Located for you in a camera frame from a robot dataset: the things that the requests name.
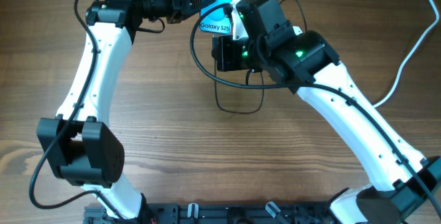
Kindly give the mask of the teal Galaxy smartphone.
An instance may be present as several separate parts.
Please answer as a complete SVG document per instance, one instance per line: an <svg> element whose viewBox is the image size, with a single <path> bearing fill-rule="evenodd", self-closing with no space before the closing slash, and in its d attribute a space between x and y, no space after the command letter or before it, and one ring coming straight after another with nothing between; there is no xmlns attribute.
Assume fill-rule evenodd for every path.
<svg viewBox="0 0 441 224"><path fill-rule="evenodd" d="M200 15L204 15L208 10L222 4L231 3L232 0L215 0L214 3L210 4L208 7L203 8ZM223 9L219 8L209 15L207 15L199 25L200 31L211 32L215 34L229 34L231 30L231 22L225 16Z"/></svg>

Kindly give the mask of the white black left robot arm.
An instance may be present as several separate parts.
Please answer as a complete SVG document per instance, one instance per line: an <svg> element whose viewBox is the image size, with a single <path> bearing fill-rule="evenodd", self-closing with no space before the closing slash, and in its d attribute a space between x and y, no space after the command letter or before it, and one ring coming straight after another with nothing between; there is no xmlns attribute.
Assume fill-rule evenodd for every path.
<svg viewBox="0 0 441 224"><path fill-rule="evenodd" d="M37 137L41 163L55 177L95 196L108 223L156 223L145 196L123 174L125 151L109 128L119 72L144 20L180 23L215 0L94 0L79 23L85 48L64 102L42 118Z"/></svg>

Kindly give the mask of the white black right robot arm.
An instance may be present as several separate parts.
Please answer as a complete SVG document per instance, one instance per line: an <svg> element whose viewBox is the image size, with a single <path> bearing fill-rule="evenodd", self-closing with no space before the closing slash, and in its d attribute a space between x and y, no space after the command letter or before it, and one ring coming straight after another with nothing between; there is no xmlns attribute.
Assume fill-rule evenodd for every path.
<svg viewBox="0 0 441 224"><path fill-rule="evenodd" d="M368 185L331 202L340 223L404 223L440 187L440 158L407 143L367 100L325 38L293 26L279 0L208 0L200 16L221 11L233 29L213 41L223 72L266 71L316 110L363 166Z"/></svg>

